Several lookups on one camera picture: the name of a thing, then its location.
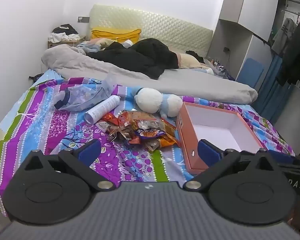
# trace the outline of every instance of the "pink box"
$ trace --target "pink box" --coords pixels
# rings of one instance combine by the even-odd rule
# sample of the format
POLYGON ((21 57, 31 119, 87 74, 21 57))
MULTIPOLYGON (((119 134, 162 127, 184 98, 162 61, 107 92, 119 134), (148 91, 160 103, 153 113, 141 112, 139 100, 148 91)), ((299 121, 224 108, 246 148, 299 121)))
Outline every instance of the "pink box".
POLYGON ((198 155, 201 139, 221 150, 256 153, 262 148, 248 124, 233 111, 184 102, 177 118, 177 128, 186 167, 191 174, 199 174, 208 168, 198 155))

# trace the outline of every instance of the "headboard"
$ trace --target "headboard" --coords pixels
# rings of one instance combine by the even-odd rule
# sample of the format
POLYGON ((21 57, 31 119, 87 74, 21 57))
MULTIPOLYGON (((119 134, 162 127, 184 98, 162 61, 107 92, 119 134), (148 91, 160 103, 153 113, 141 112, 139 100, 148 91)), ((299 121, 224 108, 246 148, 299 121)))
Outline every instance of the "headboard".
POLYGON ((90 11, 89 34, 96 27, 140 28, 140 39, 156 38, 170 48, 193 50, 205 57, 213 31, 173 17, 141 10, 97 5, 90 11))

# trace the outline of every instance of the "curtain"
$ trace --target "curtain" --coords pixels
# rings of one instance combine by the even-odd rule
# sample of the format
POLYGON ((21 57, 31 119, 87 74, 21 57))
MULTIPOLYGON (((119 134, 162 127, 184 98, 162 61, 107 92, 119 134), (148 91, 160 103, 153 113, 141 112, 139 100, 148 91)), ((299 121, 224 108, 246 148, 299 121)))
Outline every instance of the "curtain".
POLYGON ((278 120, 294 86, 286 82, 282 87, 275 80, 281 64, 282 58, 274 56, 259 90, 258 98, 251 104, 260 116, 268 119, 272 124, 278 120))

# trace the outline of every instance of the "black circular disc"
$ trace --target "black circular disc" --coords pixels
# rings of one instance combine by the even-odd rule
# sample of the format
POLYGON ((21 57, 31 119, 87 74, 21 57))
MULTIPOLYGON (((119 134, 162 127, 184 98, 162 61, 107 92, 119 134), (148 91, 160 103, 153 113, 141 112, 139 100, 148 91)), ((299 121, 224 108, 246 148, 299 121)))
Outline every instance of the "black circular disc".
POLYGON ((89 199, 89 187, 78 177, 40 171, 12 180, 3 195, 11 218, 37 225, 68 220, 80 213, 89 199))
POLYGON ((208 196, 220 215, 248 225, 284 220, 295 202, 294 190, 285 177, 261 170, 222 177, 211 185, 208 196))

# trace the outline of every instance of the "nightstand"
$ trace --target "nightstand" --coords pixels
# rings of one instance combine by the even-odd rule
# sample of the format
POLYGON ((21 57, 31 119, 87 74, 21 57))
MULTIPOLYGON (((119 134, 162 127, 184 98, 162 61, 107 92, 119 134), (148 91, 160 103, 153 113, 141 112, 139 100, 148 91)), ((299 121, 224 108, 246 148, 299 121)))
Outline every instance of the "nightstand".
POLYGON ((82 36, 80 40, 78 41, 60 41, 58 43, 52 43, 51 41, 48 41, 48 49, 58 46, 60 44, 68 44, 70 47, 76 47, 81 42, 84 42, 86 39, 86 36, 82 36))

